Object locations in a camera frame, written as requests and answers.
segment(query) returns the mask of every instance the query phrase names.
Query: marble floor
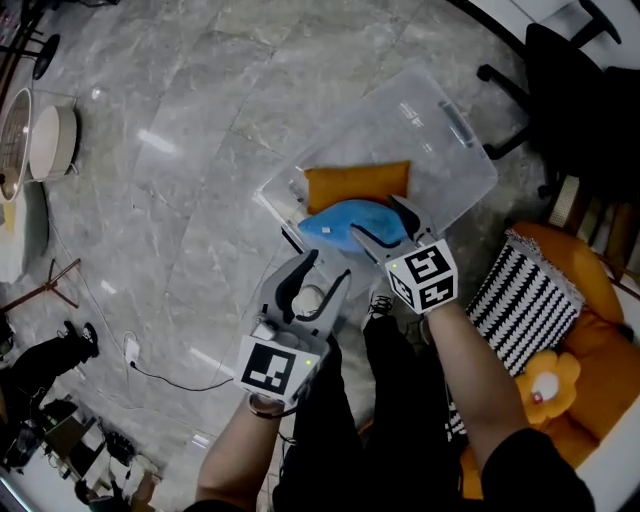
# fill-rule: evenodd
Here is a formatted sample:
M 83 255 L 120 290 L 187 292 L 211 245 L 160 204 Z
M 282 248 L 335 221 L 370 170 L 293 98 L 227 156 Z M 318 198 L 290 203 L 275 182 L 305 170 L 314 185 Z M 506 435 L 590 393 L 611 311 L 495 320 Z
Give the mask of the marble floor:
M 135 333 L 149 372 L 186 386 L 228 378 L 256 288 L 293 254 L 253 200 L 256 188 L 326 120 L 415 57 L 479 138 L 498 142 L 525 119 L 475 70 L 490 63 L 522 80 L 522 63 L 445 0 L 63 4 L 40 29 L 62 41 L 35 85 L 77 97 L 80 172 L 46 185 L 49 247 L 3 294 L 39 284 L 51 257 L 61 266 L 82 258 L 64 284 L 80 309 L 45 295 L 10 321 L 25 347 L 55 336 L 66 318 L 96 326 L 101 356 L 58 379 L 56 392 L 71 393 L 163 466 L 154 502 L 177 510 L 193 498 L 204 455 L 193 436 L 219 435 L 242 393 L 232 384 L 189 393 L 128 372 L 125 333 Z M 22 61 L 13 90 L 30 84 L 31 66 Z M 496 167 L 498 185 L 446 234 L 463 300 L 486 275 L 505 218 L 535 218 L 544 207 L 536 193 L 543 167 L 526 147 Z M 374 400 L 356 327 L 364 308 L 349 305 L 339 335 L 358 420 Z M 280 453 L 278 444 L 262 502 Z

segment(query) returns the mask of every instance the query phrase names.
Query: clear plastic storage box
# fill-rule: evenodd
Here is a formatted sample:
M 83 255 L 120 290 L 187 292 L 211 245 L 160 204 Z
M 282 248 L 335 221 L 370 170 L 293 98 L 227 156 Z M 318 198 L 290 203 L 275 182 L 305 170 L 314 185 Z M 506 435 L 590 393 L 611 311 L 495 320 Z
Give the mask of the clear plastic storage box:
M 258 198 L 302 250 L 319 249 L 316 268 L 329 282 L 351 270 L 350 296 L 355 297 L 371 284 L 375 265 L 365 254 L 343 253 L 300 233 L 298 223 L 308 216 L 303 171 L 401 160 L 411 161 L 409 199 L 431 215 L 440 236 L 498 180 L 469 125 L 424 64 L 417 64 L 326 125 L 258 191 Z

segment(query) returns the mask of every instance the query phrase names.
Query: orange plush toy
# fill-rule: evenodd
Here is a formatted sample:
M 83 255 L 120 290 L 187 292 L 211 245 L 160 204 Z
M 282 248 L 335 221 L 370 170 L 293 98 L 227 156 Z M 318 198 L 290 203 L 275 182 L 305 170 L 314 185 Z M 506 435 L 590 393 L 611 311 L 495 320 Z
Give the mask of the orange plush toy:
M 516 377 L 529 423 L 539 425 L 569 409 L 576 399 L 579 376 L 580 363 L 568 352 L 558 356 L 543 350 L 533 356 Z

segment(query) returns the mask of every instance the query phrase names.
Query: orange cushion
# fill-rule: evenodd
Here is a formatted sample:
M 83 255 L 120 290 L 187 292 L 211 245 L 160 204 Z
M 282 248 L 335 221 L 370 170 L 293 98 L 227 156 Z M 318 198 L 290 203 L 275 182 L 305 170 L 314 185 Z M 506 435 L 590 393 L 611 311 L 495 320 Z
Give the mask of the orange cushion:
M 398 162 L 342 169 L 307 169 L 309 215 L 315 215 L 347 199 L 387 204 L 388 195 L 407 197 L 409 165 Z
M 597 439 L 584 430 L 576 422 L 572 421 L 567 414 L 563 414 L 547 421 L 543 426 L 537 428 L 547 434 L 553 445 L 558 450 L 560 456 L 566 460 L 571 467 L 577 468 L 598 447 Z M 462 495 L 467 499 L 482 499 L 482 484 L 480 473 L 473 457 L 471 447 L 467 446 L 460 456 L 462 466 Z
M 600 444 L 587 430 L 571 419 L 568 414 L 562 414 L 539 428 L 553 441 L 560 456 L 571 467 L 577 468 Z
M 615 325 L 588 310 L 578 318 L 564 348 L 582 368 L 568 413 L 602 440 L 640 394 L 640 349 Z
M 476 460 L 473 457 L 471 447 L 467 446 L 460 456 L 462 466 L 462 496 L 471 500 L 482 499 L 482 484 Z
M 586 305 L 605 320 L 621 324 L 624 315 L 598 257 L 582 240 L 552 228 L 519 222 L 514 231 L 533 238 L 547 261 L 557 267 L 584 296 Z

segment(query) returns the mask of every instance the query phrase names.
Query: black sleeve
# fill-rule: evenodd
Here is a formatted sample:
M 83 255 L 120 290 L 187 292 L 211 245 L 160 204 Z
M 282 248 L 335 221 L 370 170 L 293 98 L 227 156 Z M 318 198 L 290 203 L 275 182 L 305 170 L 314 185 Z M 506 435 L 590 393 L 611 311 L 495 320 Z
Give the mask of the black sleeve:
M 118 487 L 118 483 L 115 480 L 111 480 L 111 490 L 113 491 L 113 497 L 118 500 L 118 501 L 122 501 L 122 489 L 120 489 L 120 487 Z
M 546 434 L 525 429 L 505 439 L 482 472 L 486 508 L 595 510 L 593 498 Z
M 197 501 L 184 512 L 243 512 L 243 510 L 230 503 L 218 500 Z

